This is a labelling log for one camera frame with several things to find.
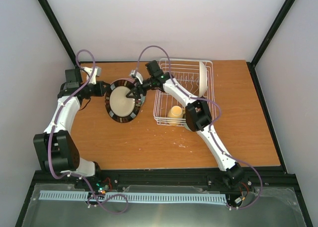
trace dish rack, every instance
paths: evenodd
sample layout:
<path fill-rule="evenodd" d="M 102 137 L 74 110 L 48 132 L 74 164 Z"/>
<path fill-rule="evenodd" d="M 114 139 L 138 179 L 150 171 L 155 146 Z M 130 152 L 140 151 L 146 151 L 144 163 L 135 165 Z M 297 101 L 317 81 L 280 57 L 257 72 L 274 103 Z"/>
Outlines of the dish rack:
<path fill-rule="evenodd" d="M 190 93 L 199 95 L 199 62 L 207 68 L 208 88 L 203 97 L 214 100 L 214 81 L 213 81 L 213 64 L 211 61 L 204 60 L 185 60 L 185 59 L 170 59 L 171 73 L 174 78 Z M 159 66 L 163 72 L 169 71 L 169 62 L 167 58 L 162 58 L 159 61 Z M 216 118 L 216 108 L 211 103 L 209 108 L 212 119 Z M 184 126 L 184 118 L 168 118 L 167 114 L 173 106 L 181 106 L 181 104 L 170 94 L 156 90 L 154 104 L 154 118 L 158 125 L 170 125 L 173 120 L 174 126 Z"/>

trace cup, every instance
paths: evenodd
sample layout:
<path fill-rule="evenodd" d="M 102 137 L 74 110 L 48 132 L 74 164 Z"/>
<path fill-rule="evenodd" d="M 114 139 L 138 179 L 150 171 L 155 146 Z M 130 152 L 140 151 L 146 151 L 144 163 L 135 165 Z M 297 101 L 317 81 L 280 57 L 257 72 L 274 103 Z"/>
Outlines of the cup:
<path fill-rule="evenodd" d="M 180 124 L 180 120 L 177 119 L 181 119 L 183 116 L 183 110 L 180 106 L 173 106 L 169 112 L 167 117 L 170 118 L 168 120 L 168 123 L 172 126 L 177 126 L 178 124 Z"/>

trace brown tabletop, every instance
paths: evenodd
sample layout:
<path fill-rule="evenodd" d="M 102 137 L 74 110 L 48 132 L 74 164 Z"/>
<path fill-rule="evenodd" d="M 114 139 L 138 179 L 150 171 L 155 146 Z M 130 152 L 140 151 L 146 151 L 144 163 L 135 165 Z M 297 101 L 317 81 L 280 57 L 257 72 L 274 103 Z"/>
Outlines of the brown tabletop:
<path fill-rule="evenodd" d="M 98 66 L 102 68 L 98 80 L 112 83 L 128 77 L 136 63 Z M 246 61 L 213 61 L 213 68 L 215 101 L 222 109 L 215 128 L 230 154 L 254 166 L 280 165 Z M 149 76 L 145 63 L 139 71 L 145 78 Z M 156 123 L 155 93 L 149 91 L 138 116 L 124 124 L 110 118 L 104 97 L 92 97 L 76 114 L 72 126 L 71 135 L 81 157 L 97 161 L 102 169 L 217 167 L 196 133 Z"/>

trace wall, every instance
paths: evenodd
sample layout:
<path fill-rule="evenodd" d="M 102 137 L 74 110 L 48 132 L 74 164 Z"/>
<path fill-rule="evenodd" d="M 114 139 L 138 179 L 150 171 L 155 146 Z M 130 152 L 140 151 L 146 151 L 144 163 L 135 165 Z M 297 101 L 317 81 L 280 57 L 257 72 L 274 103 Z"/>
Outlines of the wall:
<path fill-rule="evenodd" d="M 37 0 L 0 0 L 0 23 L 0 226 L 11 227 L 39 169 L 33 136 L 73 66 Z"/>
<path fill-rule="evenodd" d="M 318 0 L 296 0 L 256 72 L 288 171 L 318 226 Z"/>
<path fill-rule="evenodd" d="M 85 47 L 99 61 L 135 61 L 151 44 L 164 47 L 171 57 L 250 61 L 284 2 L 48 1 L 73 49 Z M 151 49 L 143 58 L 163 55 Z"/>

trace purple cable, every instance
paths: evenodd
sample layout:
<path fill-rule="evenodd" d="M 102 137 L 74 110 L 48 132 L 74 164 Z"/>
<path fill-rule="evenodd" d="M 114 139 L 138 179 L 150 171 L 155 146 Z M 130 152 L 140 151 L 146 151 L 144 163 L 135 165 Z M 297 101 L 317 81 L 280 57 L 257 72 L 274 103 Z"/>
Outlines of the purple cable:
<path fill-rule="evenodd" d="M 55 179 L 61 179 L 61 178 L 63 178 L 64 176 L 66 176 L 66 175 L 68 175 L 68 174 L 71 174 L 72 176 L 75 176 L 75 177 L 79 177 L 79 176 L 77 176 L 77 175 L 74 174 L 74 173 L 64 173 L 64 174 L 62 174 L 62 175 L 60 175 L 60 176 L 58 176 L 58 175 L 55 174 L 54 169 L 53 169 L 53 165 L 52 165 L 52 139 L 53 139 L 53 134 L 54 134 L 54 130 L 55 130 L 55 127 L 56 127 L 56 123 L 57 123 L 57 121 L 58 121 L 58 119 L 59 119 L 59 115 L 60 115 L 62 109 L 64 108 L 64 105 L 65 105 L 72 97 L 74 97 L 79 91 L 81 91 L 81 90 L 89 83 L 90 79 L 91 79 L 91 78 L 93 77 L 93 75 L 94 75 L 94 71 L 95 71 L 95 58 L 94 58 L 93 54 L 92 54 L 89 50 L 82 49 L 82 50 L 79 50 L 79 51 L 77 52 L 77 54 L 76 54 L 76 64 L 77 64 L 77 66 L 80 67 L 80 64 L 79 64 L 79 54 L 80 54 L 81 52 L 87 52 L 87 53 L 90 54 L 90 56 L 91 56 L 91 58 L 92 58 L 92 61 L 93 61 L 93 69 L 92 69 L 92 72 L 91 72 L 90 76 L 88 77 L 87 81 L 86 81 L 83 85 L 81 85 L 77 90 L 75 90 L 75 91 L 63 102 L 63 104 L 62 104 L 61 107 L 58 109 L 58 111 L 57 111 L 57 113 L 56 113 L 56 115 L 55 115 L 55 118 L 54 118 L 54 121 L 53 121 L 53 122 L 54 122 L 54 125 L 52 126 L 52 129 L 51 129 L 51 132 L 50 132 L 50 135 L 49 135 L 49 143 L 48 143 L 48 162 L 49 162 L 49 169 L 50 169 L 50 172 L 51 172 L 52 176 L 53 176 Z M 124 196 L 124 195 L 122 195 L 122 194 L 113 195 L 113 196 L 109 197 L 107 200 L 103 201 L 102 203 L 107 202 L 108 200 L 112 199 L 112 198 L 115 197 L 115 196 L 122 196 L 122 197 L 126 200 L 126 202 L 127 202 L 127 205 L 126 205 L 126 207 L 125 207 L 125 209 L 124 209 L 123 211 L 113 212 L 113 211 L 110 211 L 110 210 L 106 209 L 105 207 L 103 207 L 102 203 L 99 202 L 97 196 L 95 195 L 94 190 L 93 190 L 92 186 L 90 185 L 89 181 L 88 181 L 85 177 L 82 177 L 82 178 L 83 178 L 83 180 L 87 183 L 87 185 L 88 185 L 88 187 L 90 188 L 90 190 L 91 190 L 91 192 L 92 192 L 92 194 L 93 194 L 95 200 L 97 201 L 97 203 L 98 203 L 105 211 L 107 211 L 107 212 L 109 212 L 109 213 L 111 213 L 111 214 L 121 214 L 121 213 L 123 213 L 123 212 L 125 212 L 125 211 L 127 210 L 127 208 L 128 208 L 128 199 L 127 199 L 126 196 Z"/>
<path fill-rule="evenodd" d="M 137 61 L 137 67 L 136 67 L 136 69 L 135 69 L 134 75 L 136 75 L 136 73 L 137 73 L 137 71 L 138 71 L 138 69 L 139 69 L 139 62 L 140 62 L 140 59 L 141 59 L 142 54 L 145 52 L 145 50 L 147 50 L 147 49 L 150 48 L 150 47 L 159 48 L 160 50 L 162 50 L 162 51 L 165 53 L 165 55 L 166 55 L 166 57 L 167 57 L 167 59 L 168 59 L 168 61 L 169 61 L 169 74 L 170 74 L 170 79 L 172 80 L 172 83 L 173 83 L 174 85 L 176 85 L 176 83 L 175 83 L 174 80 L 173 80 L 172 74 L 171 74 L 171 61 L 170 61 L 170 57 L 169 57 L 168 53 L 167 53 L 162 47 L 157 46 L 157 45 L 147 46 L 147 47 L 140 53 L 139 58 L 138 58 L 138 61 Z M 177 87 L 184 95 L 188 96 L 188 94 L 187 94 L 185 91 L 183 91 L 178 85 L 176 85 L 176 87 Z M 214 120 L 212 120 L 212 122 L 211 122 L 210 125 L 209 125 L 209 132 L 210 132 L 210 134 L 211 134 L 211 137 L 212 137 L 213 141 L 215 142 L 215 144 L 217 145 L 217 147 L 219 148 L 219 150 L 220 150 L 222 153 L 224 153 L 225 156 L 227 156 L 228 158 L 233 159 L 234 161 L 237 161 L 237 162 L 240 162 L 240 163 L 243 163 L 243 164 L 249 166 L 249 167 L 256 173 L 256 175 L 257 175 L 257 177 L 258 177 L 258 179 L 259 179 L 259 182 L 260 182 L 260 190 L 259 190 L 259 193 L 258 193 L 258 195 L 256 196 L 256 198 L 255 198 L 250 204 L 248 204 L 247 206 L 244 206 L 244 207 L 239 208 L 239 210 L 243 210 L 243 209 L 246 209 L 246 208 L 252 206 L 252 205 L 258 200 L 258 198 L 260 197 L 260 195 L 261 195 L 261 193 L 262 193 L 262 190 L 263 190 L 263 182 L 262 182 L 261 176 L 259 175 L 258 171 L 257 171 L 251 164 L 249 164 L 249 163 L 247 163 L 247 162 L 245 162 L 245 161 L 242 161 L 242 160 L 240 160 L 240 159 L 237 159 L 237 158 L 235 158 L 235 157 L 233 157 L 233 156 L 227 154 L 226 152 L 224 152 L 224 151 L 222 150 L 222 148 L 219 146 L 219 144 L 217 143 L 217 141 L 215 140 L 215 138 L 214 138 L 214 136 L 213 136 L 213 134 L 212 134 L 212 132 L 211 132 L 211 127 L 212 127 L 212 125 L 220 118 L 220 116 L 221 116 L 221 114 L 222 114 L 221 108 L 219 107 L 219 105 L 218 105 L 217 103 L 215 103 L 214 101 L 212 101 L 212 100 L 205 99 L 205 98 L 201 98 L 201 97 L 190 97 L 190 98 L 195 99 L 195 100 L 207 101 L 207 102 L 209 102 L 209 103 L 212 103 L 214 106 L 216 106 L 216 107 L 218 108 L 218 110 L 219 110 L 218 116 L 217 116 Z"/>

